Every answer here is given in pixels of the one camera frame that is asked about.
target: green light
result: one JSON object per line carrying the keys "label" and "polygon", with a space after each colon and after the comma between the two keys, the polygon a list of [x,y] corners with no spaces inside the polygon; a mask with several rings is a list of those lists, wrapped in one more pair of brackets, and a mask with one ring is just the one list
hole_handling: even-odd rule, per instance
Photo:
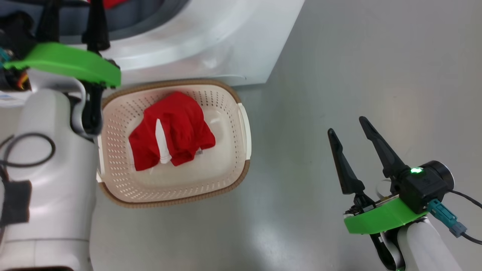
{"label": "green light", "polygon": [[420,173],[422,171],[423,171],[423,168],[421,167],[414,167],[410,170],[411,173],[415,173],[415,174]]}

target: laundry basket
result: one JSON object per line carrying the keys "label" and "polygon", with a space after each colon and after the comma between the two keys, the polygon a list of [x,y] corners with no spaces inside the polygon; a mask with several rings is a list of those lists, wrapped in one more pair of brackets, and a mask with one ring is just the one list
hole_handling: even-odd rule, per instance
{"label": "laundry basket", "polygon": [[[216,145],[179,166],[157,164],[136,171],[129,135],[146,108],[174,91],[195,99]],[[97,180],[123,207],[147,208],[197,201],[236,188],[248,173],[251,132],[246,110],[229,86],[214,80],[168,81],[119,91],[103,102]]]}

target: washing machine drum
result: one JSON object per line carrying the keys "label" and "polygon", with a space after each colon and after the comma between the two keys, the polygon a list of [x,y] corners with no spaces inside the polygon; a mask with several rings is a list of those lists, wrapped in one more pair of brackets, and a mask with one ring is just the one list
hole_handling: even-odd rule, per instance
{"label": "washing machine drum", "polygon": [[[118,2],[106,9],[110,40],[132,37],[168,22],[185,7],[189,0],[111,0]],[[0,16],[24,11],[40,20],[45,0],[0,0]],[[60,41],[79,44],[86,30],[89,3],[64,0],[60,11]]]}

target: washing machine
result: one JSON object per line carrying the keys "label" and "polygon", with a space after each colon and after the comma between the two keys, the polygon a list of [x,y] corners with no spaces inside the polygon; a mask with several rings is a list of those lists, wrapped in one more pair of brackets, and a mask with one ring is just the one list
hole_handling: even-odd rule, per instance
{"label": "washing machine", "polygon": [[[213,78],[229,85],[265,83],[304,0],[127,0],[106,10],[122,84]],[[0,0],[38,22],[43,0]],[[88,3],[64,0],[61,42],[85,48]]]}

